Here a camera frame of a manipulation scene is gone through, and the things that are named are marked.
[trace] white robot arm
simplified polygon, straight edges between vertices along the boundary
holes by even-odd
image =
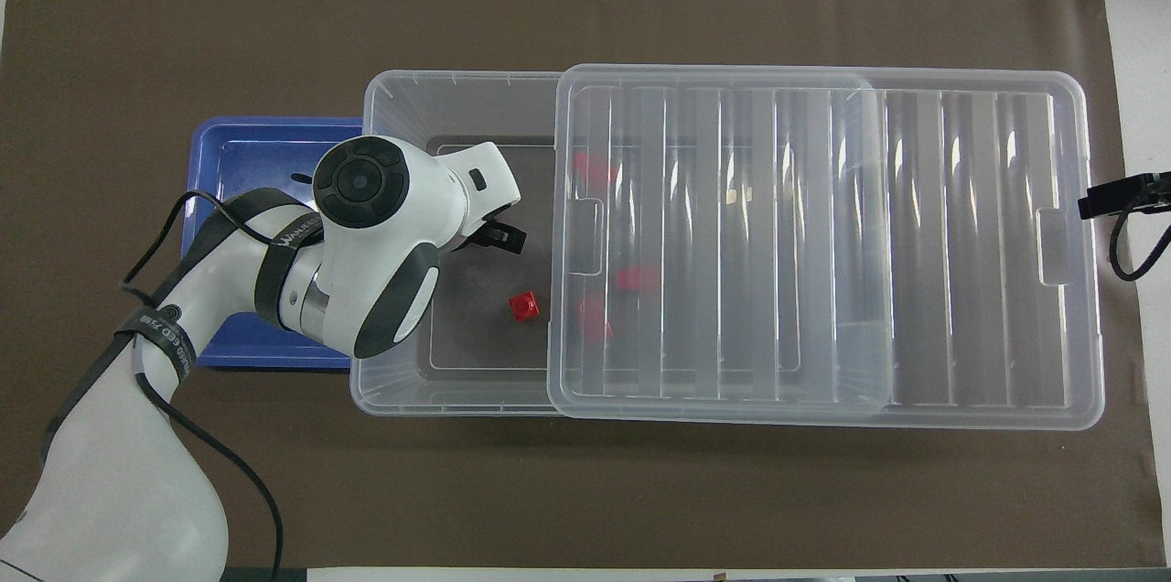
[[[313,183],[321,214],[276,190],[227,203],[118,330],[50,424],[37,487],[0,539],[0,582],[218,581],[222,507],[149,396],[170,402],[238,311],[381,354],[418,324],[440,249],[523,244],[493,220],[520,191],[491,143],[430,157],[361,136],[331,149]]]

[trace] transparent storage box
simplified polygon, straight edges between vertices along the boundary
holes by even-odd
[[[400,70],[371,82],[364,131],[432,153],[497,141],[522,193],[501,219],[529,232],[519,258],[443,258],[419,330],[352,362],[370,413],[1101,415],[1084,98],[1064,74]],[[527,290],[542,316],[518,323],[506,301]]]
[[[494,141],[521,201],[500,219],[528,233],[521,255],[444,253],[419,328],[381,356],[355,360],[354,402],[371,415],[541,415],[552,266],[553,123],[557,73],[390,70],[370,82],[363,131],[431,153]],[[535,294],[540,316],[516,322],[512,295]]]

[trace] brown paper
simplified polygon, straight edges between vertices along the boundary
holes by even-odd
[[[382,69],[582,61],[1059,69],[1086,89],[1094,177],[1122,177],[1103,0],[8,0],[0,525],[133,307],[118,279],[203,119],[358,115]],[[263,474],[290,566],[1163,564],[1136,295],[1100,278],[1107,409],[1080,433],[377,419],[344,375],[217,370],[176,404]],[[266,564],[263,504],[184,441],[224,500],[231,564]]]

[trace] black strap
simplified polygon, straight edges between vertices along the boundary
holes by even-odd
[[[156,308],[143,306],[130,311],[130,316],[126,316],[122,327],[115,333],[142,335],[151,344],[158,345],[174,367],[179,383],[187,378],[191,367],[196,364],[196,348],[191,344],[187,331]]]
[[[322,224],[321,214],[317,212],[299,215],[280,234],[273,237],[265,253],[265,260],[260,263],[256,287],[252,294],[260,319],[278,328],[292,330],[281,322],[281,289],[285,287],[285,279],[288,279],[289,269],[293,269],[293,261],[296,261],[297,249],[321,240]]]

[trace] red block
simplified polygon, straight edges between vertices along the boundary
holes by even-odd
[[[615,287],[624,292],[652,292],[659,287],[658,266],[626,266],[615,274]]]
[[[587,193],[601,194],[609,190],[611,183],[618,179],[618,169],[611,169],[598,157],[589,153],[574,153],[574,173],[577,180],[584,183]]]
[[[600,343],[614,337],[614,329],[605,319],[605,301],[598,295],[589,295],[577,302],[577,320],[587,341]]]
[[[513,316],[519,322],[541,314],[541,310],[536,308],[536,296],[530,290],[521,295],[514,295],[508,300],[508,306],[512,308]]]

